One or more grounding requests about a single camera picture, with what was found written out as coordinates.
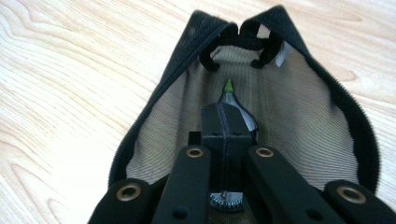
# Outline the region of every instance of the light wood table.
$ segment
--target light wood table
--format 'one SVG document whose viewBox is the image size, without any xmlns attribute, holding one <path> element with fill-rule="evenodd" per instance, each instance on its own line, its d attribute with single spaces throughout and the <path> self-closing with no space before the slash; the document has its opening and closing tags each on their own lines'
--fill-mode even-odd
<svg viewBox="0 0 396 224">
<path fill-rule="evenodd" d="M 276 4 L 358 100 L 396 208 L 396 2 L 0 1 L 0 223 L 84 223 L 195 9 L 239 25 Z"/>
</svg>

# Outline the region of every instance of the green tip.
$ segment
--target green tip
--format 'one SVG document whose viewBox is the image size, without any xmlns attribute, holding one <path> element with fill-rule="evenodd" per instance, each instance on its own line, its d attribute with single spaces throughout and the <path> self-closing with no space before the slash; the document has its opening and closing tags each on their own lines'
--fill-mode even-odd
<svg viewBox="0 0 396 224">
<path fill-rule="evenodd" d="M 233 92 L 233 81 L 228 79 L 224 86 L 223 92 Z"/>
</svg>

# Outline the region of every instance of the gray mesh lining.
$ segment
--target gray mesh lining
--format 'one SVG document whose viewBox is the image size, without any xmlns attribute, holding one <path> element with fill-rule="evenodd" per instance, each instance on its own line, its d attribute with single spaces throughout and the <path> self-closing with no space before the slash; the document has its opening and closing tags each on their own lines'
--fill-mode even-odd
<svg viewBox="0 0 396 224">
<path fill-rule="evenodd" d="M 328 87 L 296 50 L 278 68 L 250 67 L 258 51 L 220 47 L 218 72 L 196 60 L 153 107 L 135 144 L 127 176 L 153 183 L 167 175 L 190 131 L 200 131 L 200 110 L 218 101 L 228 78 L 240 103 L 256 118 L 261 143 L 277 148 L 313 186 L 334 179 L 358 183 L 353 140 Z"/>
</svg>

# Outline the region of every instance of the wood grain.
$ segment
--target wood grain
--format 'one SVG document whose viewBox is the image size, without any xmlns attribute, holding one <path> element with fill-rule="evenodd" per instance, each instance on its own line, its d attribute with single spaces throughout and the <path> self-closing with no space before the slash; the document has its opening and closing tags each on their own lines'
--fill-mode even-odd
<svg viewBox="0 0 396 224">
<path fill-rule="evenodd" d="M 0 223 L 83 223 L 195 9 L 239 25 L 276 4 L 355 96 L 396 209 L 396 3 L 0 1 Z"/>
</svg>

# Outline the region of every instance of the open pouch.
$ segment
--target open pouch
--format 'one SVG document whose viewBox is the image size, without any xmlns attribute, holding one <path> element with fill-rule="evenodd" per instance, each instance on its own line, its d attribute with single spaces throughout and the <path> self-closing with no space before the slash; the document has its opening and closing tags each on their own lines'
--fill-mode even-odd
<svg viewBox="0 0 396 224">
<path fill-rule="evenodd" d="M 128 178 L 153 186 L 166 181 L 189 132 L 201 131 L 201 109 L 219 100 L 229 79 L 257 121 L 258 143 L 280 151 L 311 186 L 324 190 L 344 179 L 375 192 L 379 155 L 370 123 L 311 56 L 283 7 L 239 30 L 201 11 L 191 15 L 161 82 L 120 144 L 109 187 Z"/>
</svg>

